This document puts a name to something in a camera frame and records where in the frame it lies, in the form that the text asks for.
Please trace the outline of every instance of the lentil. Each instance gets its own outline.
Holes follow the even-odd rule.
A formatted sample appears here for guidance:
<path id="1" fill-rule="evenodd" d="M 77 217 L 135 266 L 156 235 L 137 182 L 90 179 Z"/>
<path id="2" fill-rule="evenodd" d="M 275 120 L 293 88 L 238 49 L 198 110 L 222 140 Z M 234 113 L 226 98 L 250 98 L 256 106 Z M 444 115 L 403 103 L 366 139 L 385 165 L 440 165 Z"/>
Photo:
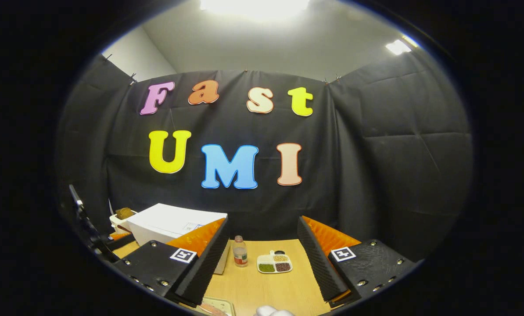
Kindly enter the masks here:
<path id="1" fill-rule="evenodd" d="M 286 256 L 274 256 L 274 261 L 289 261 Z"/>
<path id="2" fill-rule="evenodd" d="M 276 270 L 278 272 L 284 272 L 284 271 L 289 271 L 291 268 L 290 264 L 288 263 L 277 263 L 276 264 Z"/>
<path id="3" fill-rule="evenodd" d="M 273 264 L 258 264 L 258 269 L 262 272 L 274 272 L 274 265 Z"/>

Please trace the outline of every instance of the white ceiling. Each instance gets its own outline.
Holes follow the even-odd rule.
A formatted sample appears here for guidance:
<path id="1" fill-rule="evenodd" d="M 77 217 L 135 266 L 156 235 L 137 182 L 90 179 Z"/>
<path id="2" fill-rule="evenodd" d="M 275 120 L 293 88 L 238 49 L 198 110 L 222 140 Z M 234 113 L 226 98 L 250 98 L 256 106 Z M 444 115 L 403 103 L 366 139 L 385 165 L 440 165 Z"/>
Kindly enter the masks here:
<path id="1" fill-rule="evenodd" d="M 176 72 L 262 70 L 329 82 L 394 55 L 401 33 L 336 0 L 310 0 L 296 16 L 253 20 L 200 10 L 188 0 L 143 24 Z"/>

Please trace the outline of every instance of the black fabric backdrop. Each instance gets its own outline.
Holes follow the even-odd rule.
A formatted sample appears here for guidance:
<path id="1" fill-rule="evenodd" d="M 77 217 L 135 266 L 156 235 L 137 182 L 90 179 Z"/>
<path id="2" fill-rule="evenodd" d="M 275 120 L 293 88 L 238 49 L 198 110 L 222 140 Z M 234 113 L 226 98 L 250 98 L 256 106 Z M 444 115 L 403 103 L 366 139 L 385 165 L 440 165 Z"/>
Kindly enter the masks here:
<path id="1" fill-rule="evenodd" d="M 190 105 L 192 87 L 216 80 L 219 99 Z M 153 115 L 141 116 L 151 84 L 174 81 Z M 129 85 L 98 57 L 74 90 L 60 123 L 57 167 L 62 196 L 74 183 L 94 224 L 111 232 L 110 210 L 144 210 L 156 203 L 229 214 L 231 236 L 296 238 L 296 219 L 309 216 L 354 238 L 379 238 L 411 260 L 424 258 L 455 222 L 467 196 L 473 153 L 457 92 L 420 51 L 394 56 L 325 84 L 265 72 L 189 72 Z M 248 91 L 270 88 L 274 110 L 255 114 Z M 313 95 L 308 117 L 291 109 L 288 90 Z M 186 163 L 162 174 L 148 160 L 149 132 L 165 130 L 166 161 L 174 130 L 189 130 Z M 300 144 L 302 183 L 280 186 L 276 146 Z M 219 144 L 228 159 L 239 146 L 258 147 L 258 187 L 202 188 L 205 156 Z M 63 209 L 64 214 L 70 210 Z"/>

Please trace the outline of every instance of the blue letter m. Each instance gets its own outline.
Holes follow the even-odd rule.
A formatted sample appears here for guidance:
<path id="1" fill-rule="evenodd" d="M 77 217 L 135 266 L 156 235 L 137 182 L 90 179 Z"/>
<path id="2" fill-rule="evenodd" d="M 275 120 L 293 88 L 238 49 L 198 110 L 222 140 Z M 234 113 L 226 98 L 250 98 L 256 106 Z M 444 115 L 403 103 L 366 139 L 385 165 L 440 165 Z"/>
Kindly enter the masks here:
<path id="1" fill-rule="evenodd" d="M 219 182 L 215 179 L 215 173 L 219 175 L 225 188 L 230 186 L 234 175 L 237 180 L 234 187 L 237 189 L 254 189 L 258 183 L 254 181 L 254 156 L 258 153 L 255 146 L 240 146 L 234 154 L 231 162 L 227 160 L 223 148 L 216 144 L 204 145 L 201 151 L 205 154 L 205 180 L 201 186 L 206 189 L 216 189 Z"/>

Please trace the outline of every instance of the white wall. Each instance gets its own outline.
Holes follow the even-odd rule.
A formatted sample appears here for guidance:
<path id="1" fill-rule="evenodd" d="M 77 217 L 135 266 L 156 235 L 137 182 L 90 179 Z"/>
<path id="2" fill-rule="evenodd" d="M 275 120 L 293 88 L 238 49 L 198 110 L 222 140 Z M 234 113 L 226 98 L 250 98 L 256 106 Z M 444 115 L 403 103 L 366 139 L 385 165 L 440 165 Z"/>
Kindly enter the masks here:
<path id="1" fill-rule="evenodd" d="M 136 73 L 133 77 L 138 82 L 176 74 L 141 26 L 125 34 L 102 52 L 104 57 L 110 54 L 112 56 L 108 60 L 129 76 Z"/>

